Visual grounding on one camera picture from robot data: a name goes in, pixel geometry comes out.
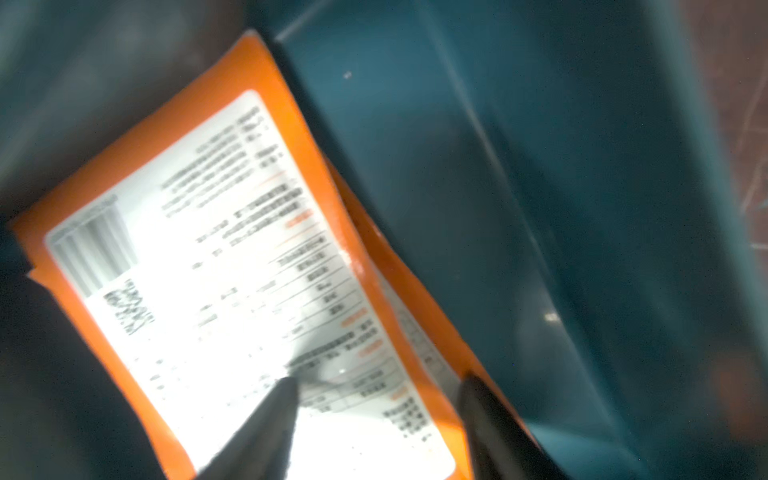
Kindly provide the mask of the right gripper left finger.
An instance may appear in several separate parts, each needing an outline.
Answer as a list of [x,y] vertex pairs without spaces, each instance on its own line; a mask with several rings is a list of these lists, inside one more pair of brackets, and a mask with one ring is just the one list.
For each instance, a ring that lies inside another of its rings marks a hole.
[[299,407],[296,379],[276,382],[242,427],[210,464],[199,480],[283,480]]

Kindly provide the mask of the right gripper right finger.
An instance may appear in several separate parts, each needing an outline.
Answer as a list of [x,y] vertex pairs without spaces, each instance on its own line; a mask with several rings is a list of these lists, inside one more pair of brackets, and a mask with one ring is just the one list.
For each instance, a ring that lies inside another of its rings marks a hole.
[[484,480],[564,480],[567,475],[526,433],[521,421],[478,376],[466,375],[458,414],[469,447],[473,476]]

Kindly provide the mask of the orange seed bag label side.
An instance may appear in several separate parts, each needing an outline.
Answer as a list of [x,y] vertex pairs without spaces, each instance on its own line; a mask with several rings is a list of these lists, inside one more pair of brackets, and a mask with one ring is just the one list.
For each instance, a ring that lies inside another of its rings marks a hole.
[[210,467],[289,376],[290,478],[471,477],[461,422],[256,32],[10,228],[166,478]]

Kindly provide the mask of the teal bottom drawer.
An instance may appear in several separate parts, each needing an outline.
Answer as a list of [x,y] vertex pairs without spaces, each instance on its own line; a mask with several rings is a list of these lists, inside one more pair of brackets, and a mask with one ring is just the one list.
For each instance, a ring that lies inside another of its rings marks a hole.
[[265,41],[574,479],[767,475],[763,1],[5,1],[1,217]]

